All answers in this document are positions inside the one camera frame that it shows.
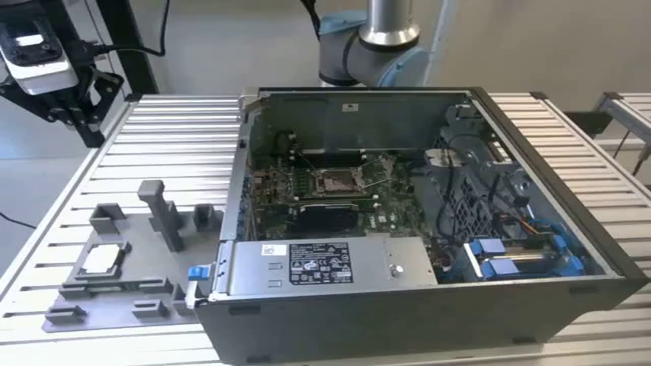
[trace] black metal frame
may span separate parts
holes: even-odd
[[[139,26],[130,0],[97,0],[114,44],[142,47]],[[121,52],[122,69],[135,94],[159,94],[149,56],[142,52]]]

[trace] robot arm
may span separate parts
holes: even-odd
[[[121,75],[98,70],[101,50],[79,38],[63,0],[0,0],[7,67],[0,96],[49,122],[74,127],[87,147],[105,142],[101,123],[125,83]]]
[[[412,0],[369,0],[367,12],[345,11],[319,20],[315,0],[302,0],[321,42],[319,77],[338,86],[421,84],[428,52],[417,47],[420,29]],[[77,129],[87,147],[101,147],[101,123],[125,79],[102,72],[95,57],[130,50],[166,55],[166,13],[161,51],[95,45],[79,38],[63,0],[0,0],[0,56],[9,77],[0,96],[49,122]],[[101,96],[91,100],[91,88]]]

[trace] warning label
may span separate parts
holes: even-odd
[[[290,244],[293,284],[350,284],[354,266],[347,242]]]

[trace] slotted metal table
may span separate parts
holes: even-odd
[[[651,194],[548,99],[493,94],[529,141],[629,255],[651,276]],[[238,141],[235,97],[150,95],[127,103],[109,141],[90,152],[0,280],[0,364],[221,364],[201,324],[42,331],[91,233],[98,203],[147,212],[137,197],[146,178],[166,180],[179,210],[223,209]],[[651,285],[614,310],[585,314],[545,345],[402,355],[301,365],[577,365],[651,363]]]

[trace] motherboard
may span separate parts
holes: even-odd
[[[294,151],[262,159],[255,170],[259,239],[337,236],[424,236],[432,231],[414,195],[407,159],[365,150]]]

